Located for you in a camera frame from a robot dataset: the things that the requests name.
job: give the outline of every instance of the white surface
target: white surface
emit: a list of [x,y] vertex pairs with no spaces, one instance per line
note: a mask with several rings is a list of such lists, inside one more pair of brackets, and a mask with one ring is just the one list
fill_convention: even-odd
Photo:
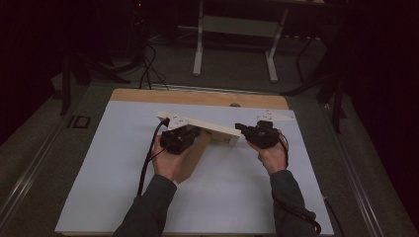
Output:
[[[55,231],[114,232],[135,197],[158,111],[234,127],[256,125],[263,109],[110,101]],[[285,116],[292,111],[271,110]],[[290,165],[322,234],[333,230],[296,120],[275,121],[290,144]],[[153,175],[147,169],[144,189]],[[192,177],[178,186],[165,233],[275,233],[269,177],[243,136],[211,143]]]

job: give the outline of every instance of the black wire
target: black wire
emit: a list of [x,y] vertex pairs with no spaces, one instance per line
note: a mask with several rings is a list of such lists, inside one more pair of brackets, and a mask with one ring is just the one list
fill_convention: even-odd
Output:
[[160,153],[161,153],[161,152],[163,152],[163,151],[166,151],[166,148],[163,148],[163,150],[161,150],[161,151],[157,152],[157,154],[153,155],[153,156],[150,158],[150,161],[152,161],[152,160],[153,160],[156,156],[160,155]]
[[324,202],[326,203],[327,207],[329,207],[330,212],[332,212],[333,218],[335,218],[335,220],[336,220],[336,224],[338,225],[338,228],[339,228],[339,231],[342,234],[342,237],[345,237],[345,233],[343,232],[342,225],[341,225],[341,223],[338,219],[338,216],[335,213],[335,210],[332,208],[332,205],[330,205],[330,202],[327,200],[327,196],[325,196],[322,191],[320,191],[320,192],[324,196]]
[[154,66],[153,65],[150,65],[150,67],[149,68],[151,68],[151,71],[152,72],[154,72],[154,74],[155,74],[155,76],[158,78],[158,80],[159,80],[159,82],[160,83],[162,83],[163,85],[164,85],[164,87],[166,87],[166,90],[168,90],[168,91],[170,91],[169,90],[169,87],[166,85],[166,83],[165,83],[165,80],[166,80],[166,76],[163,74],[163,73],[161,73],[161,72],[158,72],[155,68],[154,68]]
[[272,194],[272,199],[274,200],[274,203],[276,205],[282,207],[288,213],[291,213],[291,214],[295,215],[296,217],[310,223],[314,227],[315,232],[317,233],[317,235],[320,235],[320,232],[321,232],[320,224],[317,221],[315,221],[315,219],[313,217],[311,217],[308,213],[303,213],[302,211],[299,211],[296,208],[291,207],[290,205],[287,205],[284,202],[276,199],[274,197],[274,194]]
[[152,47],[150,44],[147,44],[146,46],[148,46],[149,48],[151,48],[153,50],[153,57],[151,58],[151,60],[149,61],[149,64],[147,65],[146,60],[144,59],[144,64],[145,64],[145,70],[141,75],[141,79],[139,80],[139,89],[141,89],[142,86],[142,81],[144,80],[145,75],[147,75],[147,81],[148,81],[148,87],[151,90],[151,85],[150,85],[150,78],[149,78],[149,73],[148,70],[151,66],[151,64],[154,62],[154,59],[156,57],[156,50],[154,49],[154,47]]
[[163,124],[167,125],[168,123],[169,123],[169,119],[168,119],[168,118],[167,118],[167,119],[165,119],[165,120],[162,120],[162,121],[161,121],[161,122],[157,125],[157,127],[156,127],[156,129],[155,129],[155,131],[154,131],[153,138],[151,139],[150,147],[148,148],[148,153],[147,153],[147,156],[145,157],[144,164],[142,165],[142,169],[141,169],[141,176],[140,176],[140,178],[139,178],[138,191],[137,191],[137,193],[136,193],[139,197],[140,197],[140,196],[141,196],[141,194],[142,194],[142,188],[143,188],[143,186],[144,186],[145,173],[146,173],[146,171],[147,171],[147,166],[148,166],[148,163],[150,162],[150,160],[151,160],[152,158],[154,158],[155,156],[157,156],[159,153],[163,152],[163,151],[160,151],[157,155],[155,155],[155,156],[151,157],[151,151],[152,151],[152,149],[153,149],[153,144],[154,144],[154,140],[156,139],[157,132],[158,132],[158,130],[160,129],[160,127],[161,127]]
[[286,142],[286,143],[284,143],[281,139],[280,139],[280,143],[281,143],[281,145],[283,146],[283,148],[284,148],[284,151],[285,151],[285,153],[286,153],[286,161],[287,161],[287,167],[288,167],[288,165],[289,165],[289,150],[290,150],[290,148],[289,148],[289,144],[288,144],[288,140],[287,140],[287,138],[282,134],[282,133],[280,133],[280,135],[281,135],[281,137],[284,139],[284,141]]

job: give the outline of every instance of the chair leg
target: chair leg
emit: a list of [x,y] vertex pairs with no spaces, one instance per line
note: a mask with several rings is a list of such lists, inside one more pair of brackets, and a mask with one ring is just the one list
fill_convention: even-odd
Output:
[[308,42],[305,44],[305,46],[302,48],[302,50],[299,52],[298,56],[296,57],[296,70],[298,71],[299,81],[304,82],[304,78],[302,77],[301,68],[299,67],[299,59],[301,58],[302,54],[305,52],[305,50],[308,48],[308,46],[313,41],[313,38],[310,38]]

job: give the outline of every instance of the controller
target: controller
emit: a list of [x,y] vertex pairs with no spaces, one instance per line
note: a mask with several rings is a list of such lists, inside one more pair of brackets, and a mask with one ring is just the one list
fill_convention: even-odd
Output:
[[163,131],[160,145],[169,153],[179,155],[194,144],[195,137],[200,135],[200,130],[199,127],[187,130],[186,126],[181,126],[173,130]]
[[241,130],[246,140],[262,149],[273,147],[280,141],[280,133],[271,121],[259,120],[256,126],[236,123],[235,128]]

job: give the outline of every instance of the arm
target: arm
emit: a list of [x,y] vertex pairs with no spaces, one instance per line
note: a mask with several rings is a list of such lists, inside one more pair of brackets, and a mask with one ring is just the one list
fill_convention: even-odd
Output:
[[166,224],[167,209],[176,193],[173,181],[180,172],[182,162],[189,152],[180,155],[162,151],[160,136],[154,141],[151,153],[155,175],[150,181],[142,197],[136,197],[124,218],[123,223],[115,231],[116,237],[154,237],[161,236]]
[[[286,151],[281,143],[267,149],[248,143],[259,153],[258,159],[270,176],[273,198],[314,218],[315,214],[305,209],[298,183],[293,178],[293,174],[287,170]],[[274,218],[278,236],[317,236],[310,223],[288,212],[276,201],[274,202]]]

